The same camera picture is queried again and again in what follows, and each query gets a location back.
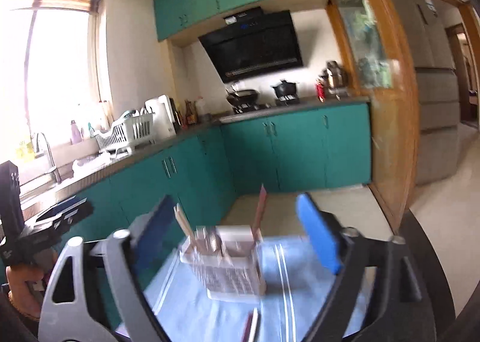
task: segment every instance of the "beige floor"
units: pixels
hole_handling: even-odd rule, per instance
[[[416,189],[410,207],[442,264],[457,314],[480,279],[480,134],[463,124],[459,131],[457,173]]]
[[[364,236],[387,240],[392,235],[374,196],[368,187],[314,190],[312,198],[321,210],[333,213],[345,227],[355,227]],[[263,236],[304,235],[295,213],[297,193],[269,194],[261,225]],[[254,220],[258,196],[237,199],[222,224],[249,225]]]

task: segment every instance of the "kitchen counter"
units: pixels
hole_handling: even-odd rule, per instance
[[[36,215],[37,213],[46,210],[47,208],[63,201],[78,192],[110,177],[116,172],[131,166],[151,155],[157,154],[175,144],[178,144],[185,139],[188,139],[212,126],[219,126],[221,124],[229,124],[248,119],[259,117],[274,116],[277,114],[284,114],[288,112],[306,111],[319,107],[344,106],[355,103],[366,103],[369,101],[368,97],[347,97],[341,100],[329,100],[325,102],[319,101],[317,98],[303,99],[302,103],[293,106],[272,107],[264,110],[244,114],[231,114],[227,116],[215,117],[212,122],[192,126],[188,130],[181,131],[179,134],[164,139],[160,143],[147,145],[143,148],[137,148],[132,155],[127,155],[122,158],[112,159],[109,165],[106,165],[91,174],[83,177],[73,177],[66,179],[61,184],[46,191],[45,193],[33,198],[32,200],[22,203],[23,216],[25,219]]]

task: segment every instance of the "bracelet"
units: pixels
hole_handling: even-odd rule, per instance
[[[18,313],[24,317],[26,317],[27,319],[30,319],[30,320],[33,320],[35,322],[38,322],[40,320],[39,317],[35,317],[35,316],[32,316],[32,315],[29,315],[29,314],[25,314],[25,312],[22,312],[18,309],[18,307],[15,305],[14,301],[12,300],[11,298],[11,291],[8,292],[8,299],[10,300],[10,304],[18,311]]]

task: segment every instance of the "white appliance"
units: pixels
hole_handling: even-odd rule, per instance
[[[153,131],[155,141],[169,138],[176,134],[173,123],[175,115],[170,104],[170,97],[163,95],[145,101],[145,110],[153,113]]]

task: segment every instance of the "blue tablecloth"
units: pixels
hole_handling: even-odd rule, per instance
[[[240,341],[248,313],[260,312],[257,342],[302,340],[335,280],[307,238],[269,238],[259,245],[266,295],[256,304],[210,300],[189,265],[173,253],[144,291],[172,342]],[[358,331],[370,297],[366,282],[345,336]],[[121,325],[117,332],[128,335]]]

